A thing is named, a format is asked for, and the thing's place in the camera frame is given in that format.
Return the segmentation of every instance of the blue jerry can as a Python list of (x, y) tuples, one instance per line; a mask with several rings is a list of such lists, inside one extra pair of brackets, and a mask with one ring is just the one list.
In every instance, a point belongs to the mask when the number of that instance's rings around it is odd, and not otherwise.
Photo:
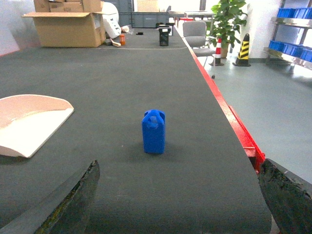
[(165, 113), (160, 110), (145, 112), (142, 120), (144, 152), (162, 154), (165, 150)]

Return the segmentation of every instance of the blue storage bin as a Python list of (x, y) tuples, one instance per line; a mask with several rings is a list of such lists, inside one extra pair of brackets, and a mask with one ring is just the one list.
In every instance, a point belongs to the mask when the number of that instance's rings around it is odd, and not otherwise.
[(271, 40), (269, 48), (282, 52), (284, 49), (284, 43), (280, 41)]
[(283, 53), (286, 55), (294, 56), (294, 57), (300, 57), (302, 54), (302, 51), (305, 47), (302, 45), (294, 45), (290, 43), (285, 43)]
[(133, 28), (155, 28), (157, 23), (168, 23), (168, 12), (132, 12)]
[(115, 5), (119, 13), (131, 13), (134, 10), (132, 0), (105, 0), (105, 2), (110, 2)]
[(278, 10), (277, 17), (278, 18), (293, 18), (296, 9), (294, 8), (280, 8)]
[(132, 24), (132, 20), (131, 20), (131, 12), (127, 13), (127, 12), (120, 12), (119, 13), (119, 25), (125, 26), (125, 25), (131, 25)]
[(312, 8), (296, 8), (294, 18), (312, 19)]
[(305, 60), (305, 61), (312, 62), (312, 48), (310, 48), (310, 49), (303, 49), (300, 58)]
[(312, 8), (308, 8), (306, 15), (304, 16), (305, 19), (312, 19)]

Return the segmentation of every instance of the box flap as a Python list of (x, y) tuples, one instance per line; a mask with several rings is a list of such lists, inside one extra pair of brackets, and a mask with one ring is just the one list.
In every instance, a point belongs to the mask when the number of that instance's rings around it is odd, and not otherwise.
[(48, 0), (48, 2), (65, 2), (64, 0)]
[(30, 12), (22, 17), (86, 17), (90, 12)]

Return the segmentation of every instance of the red white traffic cone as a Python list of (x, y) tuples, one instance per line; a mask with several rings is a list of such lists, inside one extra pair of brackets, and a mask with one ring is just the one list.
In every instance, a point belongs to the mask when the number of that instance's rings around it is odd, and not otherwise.
[(218, 43), (216, 44), (216, 50), (214, 55), (213, 63), (210, 63), (211, 66), (223, 66), (224, 63), (221, 62), (221, 38), (218, 39)]

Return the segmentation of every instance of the plant pot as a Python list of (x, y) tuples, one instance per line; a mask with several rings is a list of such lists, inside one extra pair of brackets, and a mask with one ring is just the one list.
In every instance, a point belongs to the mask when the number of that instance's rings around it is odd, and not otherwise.
[(226, 47), (221, 47), (221, 58), (222, 59), (225, 59), (226, 56), (228, 55), (229, 45), (230, 44), (228, 44), (228, 46), (226, 46)]

